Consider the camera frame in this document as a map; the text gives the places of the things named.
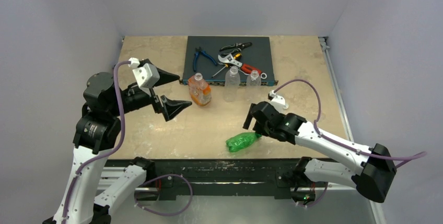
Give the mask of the green plastic bottle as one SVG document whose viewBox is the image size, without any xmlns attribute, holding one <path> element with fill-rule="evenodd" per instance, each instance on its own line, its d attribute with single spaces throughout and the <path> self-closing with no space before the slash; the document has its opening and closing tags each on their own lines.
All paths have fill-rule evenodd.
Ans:
<svg viewBox="0 0 443 224">
<path fill-rule="evenodd" d="M 238 152 L 250 147 L 261 137 L 262 135 L 254 132 L 244 132 L 227 139 L 225 143 L 229 152 Z"/>
</svg>

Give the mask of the orange label plastic bottle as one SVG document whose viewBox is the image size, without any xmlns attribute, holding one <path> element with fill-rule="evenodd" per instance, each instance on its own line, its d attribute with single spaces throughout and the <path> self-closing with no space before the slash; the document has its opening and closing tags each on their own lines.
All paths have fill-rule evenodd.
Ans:
<svg viewBox="0 0 443 224">
<path fill-rule="evenodd" d="M 188 79 L 189 94 L 200 107 L 208 105 L 212 100 L 212 91 L 201 73 L 195 73 Z"/>
</svg>

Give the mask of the slim clear plastic bottle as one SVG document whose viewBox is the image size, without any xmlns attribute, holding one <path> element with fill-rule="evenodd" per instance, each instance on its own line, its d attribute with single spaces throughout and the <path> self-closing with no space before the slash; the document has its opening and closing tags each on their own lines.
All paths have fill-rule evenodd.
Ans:
<svg viewBox="0 0 443 224">
<path fill-rule="evenodd" d="M 256 88 L 261 85 L 261 76 L 258 70 L 252 70 L 247 77 L 246 85 L 248 88 Z"/>
</svg>

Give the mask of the large clear plastic bottle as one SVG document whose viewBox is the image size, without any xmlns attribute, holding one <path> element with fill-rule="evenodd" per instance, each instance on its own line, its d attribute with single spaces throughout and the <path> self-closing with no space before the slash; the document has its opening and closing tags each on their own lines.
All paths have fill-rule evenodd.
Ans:
<svg viewBox="0 0 443 224">
<path fill-rule="evenodd" d="M 240 74 L 237 66 L 232 66 L 225 75 L 225 87 L 223 97 L 227 102 L 236 100 L 237 90 L 240 86 Z"/>
</svg>

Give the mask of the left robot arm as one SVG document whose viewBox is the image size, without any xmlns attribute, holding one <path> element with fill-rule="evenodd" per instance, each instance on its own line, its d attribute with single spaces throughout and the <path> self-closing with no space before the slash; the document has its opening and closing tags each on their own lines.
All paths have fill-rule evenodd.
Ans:
<svg viewBox="0 0 443 224">
<path fill-rule="evenodd" d="M 134 195 L 136 188 L 153 186 L 162 190 L 176 178 L 173 172 L 160 175 L 153 161 L 137 157 L 115 182 L 97 194 L 108 157 L 123 144 L 126 113 L 151 105 L 169 121 L 191 105 L 154 92 L 157 86 L 179 80 L 178 75 L 157 68 L 147 59 L 131 58 L 125 65 L 135 77 L 135 83 L 125 90 L 119 86 L 118 67 L 112 73 L 94 74 L 87 81 L 67 187 L 57 212 L 47 223 L 110 223 L 117 208 Z"/>
</svg>

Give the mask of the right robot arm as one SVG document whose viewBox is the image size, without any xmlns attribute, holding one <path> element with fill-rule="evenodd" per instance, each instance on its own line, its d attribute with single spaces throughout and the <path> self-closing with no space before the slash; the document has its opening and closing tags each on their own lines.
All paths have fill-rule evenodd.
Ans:
<svg viewBox="0 0 443 224">
<path fill-rule="evenodd" d="M 253 131 L 259 135 L 299 145 L 317 151 L 333 162 L 310 159 L 305 166 L 295 169 L 294 181 L 301 186 L 309 182 L 332 182 L 355 188 L 360 195 L 377 203 L 386 200 L 397 173 L 387 147 L 356 144 L 322 133 L 305 118 L 278 112 L 270 103 L 262 101 L 250 105 L 243 124 L 248 129 L 255 119 Z"/>
</svg>

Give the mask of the yellow black screwdriver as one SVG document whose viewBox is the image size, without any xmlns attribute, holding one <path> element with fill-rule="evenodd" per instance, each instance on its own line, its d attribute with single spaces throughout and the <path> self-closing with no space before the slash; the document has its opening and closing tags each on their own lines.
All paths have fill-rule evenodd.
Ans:
<svg viewBox="0 0 443 224">
<path fill-rule="evenodd" d="M 229 54 L 228 57 L 231 57 L 232 60 L 236 60 L 239 61 L 242 58 L 242 54 L 241 53 L 236 53 L 235 55 Z M 222 65 L 222 68 L 220 70 L 218 70 L 215 74 L 212 75 L 212 78 L 214 78 L 215 76 L 217 76 L 221 71 L 223 71 L 225 68 L 229 67 L 228 64 L 221 62 L 220 63 Z"/>
</svg>

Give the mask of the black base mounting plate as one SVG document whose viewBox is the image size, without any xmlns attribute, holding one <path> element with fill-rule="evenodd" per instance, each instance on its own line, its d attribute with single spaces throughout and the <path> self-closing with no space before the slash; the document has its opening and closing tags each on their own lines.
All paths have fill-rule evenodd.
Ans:
<svg viewBox="0 0 443 224">
<path fill-rule="evenodd" d="M 102 173 L 102 186 L 115 181 L 129 165 L 147 167 L 146 181 L 137 188 L 138 199 L 173 201 L 194 196 L 271 196 L 305 205 L 320 196 L 324 182 L 304 174 L 308 158 L 272 159 L 111 159 Z"/>
</svg>

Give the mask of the red handled adjustable wrench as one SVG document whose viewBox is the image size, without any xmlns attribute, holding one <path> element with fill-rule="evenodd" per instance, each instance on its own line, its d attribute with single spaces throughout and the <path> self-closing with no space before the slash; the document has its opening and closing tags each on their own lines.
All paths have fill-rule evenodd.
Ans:
<svg viewBox="0 0 443 224">
<path fill-rule="evenodd" d="M 267 78 L 267 74 L 262 72 L 260 69 L 255 68 L 251 65 L 244 64 L 238 60 L 237 57 L 234 57 L 232 54 L 228 54 L 226 56 L 218 55 L 218 60 L 221 64 L 224 64 L 227 67 L 236 66 L 239 70 L 241 70 L 244 74 L 249 75 L 253 70 L 256 70 L 262 79 Z"/>
</svg>

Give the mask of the black network switch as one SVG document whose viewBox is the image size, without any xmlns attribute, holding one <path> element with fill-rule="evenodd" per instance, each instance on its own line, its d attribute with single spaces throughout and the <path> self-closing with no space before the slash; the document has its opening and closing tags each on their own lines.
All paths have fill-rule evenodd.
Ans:
<svg viewBox="0 0 443 224">
<path fill-rule="evenodd" d="M 215 65 L 213 61 L 200 54 L 196 61 L 196 69 L 194 69 L 194 58 L 197 51 L 205 51 L 207 55 L 211 56 L 215 61 L 218 61 L 218 55 L 222 54 L 222 52 L 219 51 L 220 48 L 226 45 L 246 42 L 252 42 L 253 45 L 241 51 L 242 58 L 240 62 L 258 68 L 267 74 L 266 79 L 261 79 L 262 86 L 276 86 L 278 80 L 274 75 L 270 38 L 245 36 L 189 36 L 187 39 L 184 69 L 180 84 L 186 86 L 191 76 L 195 73 L 201 73 L 210 85 L 223 86 L 228 68 L 225 68 L 217 76 L 212 78 L 212 75 L 220 70 L 222 65 Z"/>
</svg>

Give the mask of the aluminium frame rail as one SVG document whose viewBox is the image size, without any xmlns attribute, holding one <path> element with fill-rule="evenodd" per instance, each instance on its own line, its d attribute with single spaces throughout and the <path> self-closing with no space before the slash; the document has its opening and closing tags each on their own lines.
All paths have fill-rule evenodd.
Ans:
<svg viewBox="0 0 443 224">
<path fill-rule="evenodd" d="M 124 167 L 105 167 L 104 171 L 101 173 L 101 178 L 99 182 L 99 187 L 103 188 L 105 185 L 111 185 L 116 182 L 117 179 L 123 175 L 126 168 Z M 215 181 L 215 182 L 191 182 L 191 184 L 196 185 L 261 185 L 261 184 L 271 184 L 272 181 Z"/>
</svg>

